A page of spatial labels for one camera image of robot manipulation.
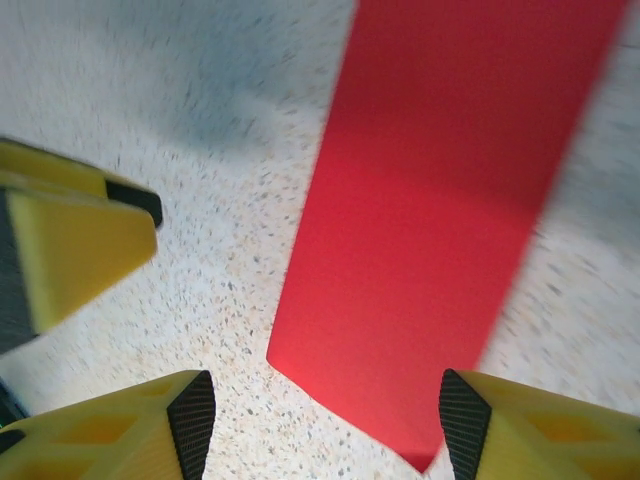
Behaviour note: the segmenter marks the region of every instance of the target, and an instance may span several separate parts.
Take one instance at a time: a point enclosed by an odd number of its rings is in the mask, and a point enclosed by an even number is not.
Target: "red strip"
[[[362,0],[268,360],[419,470],[626,0]]]

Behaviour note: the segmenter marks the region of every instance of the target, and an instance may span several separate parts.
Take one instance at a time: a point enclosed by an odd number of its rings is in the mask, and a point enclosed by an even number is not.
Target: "floor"
[[[149,265],[0,359],[26,407],[210,369],[206,478],[420,478],[264,360],[351,2],[0,8],[0,132],[146,183],[166,207]],[[484,371],[640,414],[639,184],[636,5]],[[446,452],[428,475],[452,478]]]

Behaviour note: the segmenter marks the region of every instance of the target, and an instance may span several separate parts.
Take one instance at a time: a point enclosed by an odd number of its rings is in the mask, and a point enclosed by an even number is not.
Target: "red paper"
[[[362,0],[268,360],[425,470],[626,0]]]

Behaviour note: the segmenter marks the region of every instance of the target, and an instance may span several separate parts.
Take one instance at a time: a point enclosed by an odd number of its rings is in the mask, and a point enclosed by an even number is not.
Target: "speckled floor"
[[[166,206],[151,264],[0,359],[25,405],[207,368],[219,412],[206,478],[419,478],[264,360],[351,3],[0,9],[0,132],[147,183]],[[630,19],[482,368],[640,414],[640,15]],[[430,475],[452,478],[444,456]]]

